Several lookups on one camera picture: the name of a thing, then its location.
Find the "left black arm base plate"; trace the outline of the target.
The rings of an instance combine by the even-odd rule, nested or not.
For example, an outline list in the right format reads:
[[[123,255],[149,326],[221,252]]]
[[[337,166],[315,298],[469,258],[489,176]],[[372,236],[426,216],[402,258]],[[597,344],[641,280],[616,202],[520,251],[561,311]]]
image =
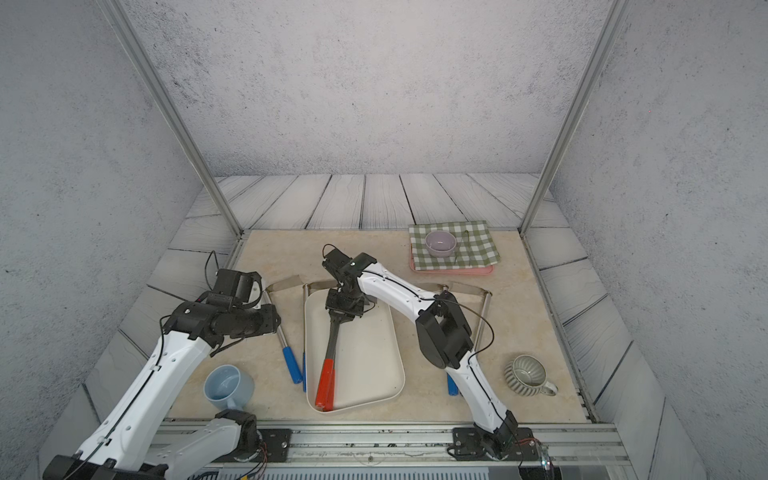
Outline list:
[[[213,463],[286,463],[293,431],[287,428],[260,428],[248,434],[233,452],[222,455]]]

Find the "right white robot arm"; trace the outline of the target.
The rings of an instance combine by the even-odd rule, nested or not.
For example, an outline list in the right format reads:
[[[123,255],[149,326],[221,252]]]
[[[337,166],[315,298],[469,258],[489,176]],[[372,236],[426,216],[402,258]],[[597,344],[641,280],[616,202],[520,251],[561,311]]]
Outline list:
[[[325,308],[330,318],[329,340],[316,388],[315,406],[333,407],[335,357],[340,327],[364,315],[374,298],[411,320],[422,355],[444,370],[465,399],[485,454],[504,459],[517,446],[518,422],[495,395],[477,360],[466,308],[448,290],[429,293],[397,277],[367,253],[352,258],[336,247],[323,255],[323,268],[336,280]]]

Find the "red handled hoe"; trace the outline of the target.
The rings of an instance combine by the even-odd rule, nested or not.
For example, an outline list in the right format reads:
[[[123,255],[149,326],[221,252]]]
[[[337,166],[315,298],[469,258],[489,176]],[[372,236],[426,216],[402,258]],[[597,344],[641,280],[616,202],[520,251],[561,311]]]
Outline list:
[[[331,311],[329,340],[323,360],[321,375],[318,381],[315,407],[321,412],[329,412],[334,408],[335,395],[335,358],[340,328],[344,323],[354,319],[353,315]]]

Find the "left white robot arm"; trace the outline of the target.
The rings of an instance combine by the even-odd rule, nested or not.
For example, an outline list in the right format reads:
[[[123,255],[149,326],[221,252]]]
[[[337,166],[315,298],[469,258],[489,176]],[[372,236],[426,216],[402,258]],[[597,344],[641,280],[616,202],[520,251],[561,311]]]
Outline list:
[[[268,450],[254,415],[233,402],[192,436],[157,453],[150,446],[183,386],[225,339],[274,333],[281,323],[272,304],[257,308],[184,302],[164,317],[146,365],[102,424],[69,455],[55,456],[45,479],[186,479],[230,456],[263,465]]]

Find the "white rectangular storage tray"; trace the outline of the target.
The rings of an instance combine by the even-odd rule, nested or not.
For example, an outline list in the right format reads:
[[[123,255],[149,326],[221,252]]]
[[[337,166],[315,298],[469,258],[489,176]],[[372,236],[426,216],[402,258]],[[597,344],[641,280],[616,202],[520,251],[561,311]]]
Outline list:
[[[335,359],[335,414],[397,398],[406,383],[391,309],[380,304],[341,326]]]

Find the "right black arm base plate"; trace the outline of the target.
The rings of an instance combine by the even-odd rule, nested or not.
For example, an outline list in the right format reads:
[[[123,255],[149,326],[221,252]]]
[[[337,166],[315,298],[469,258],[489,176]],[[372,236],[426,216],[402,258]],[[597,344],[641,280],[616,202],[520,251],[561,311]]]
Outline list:
[[[538,440],[528,428],[511,433],[488,433],[476,426],[457,427],[452,430],[452,442],[446,453],[457,461],[511,461],[527,462],[540,458]]]

